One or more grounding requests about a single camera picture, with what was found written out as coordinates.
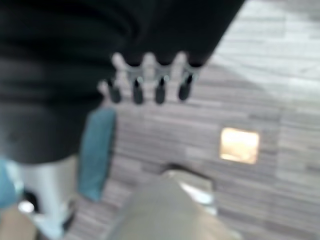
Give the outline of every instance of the leg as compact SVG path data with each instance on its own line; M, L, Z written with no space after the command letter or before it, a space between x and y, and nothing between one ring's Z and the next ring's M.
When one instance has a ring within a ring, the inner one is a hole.
M107 239L235 240L223 223L166 178L133 194L119 211Z

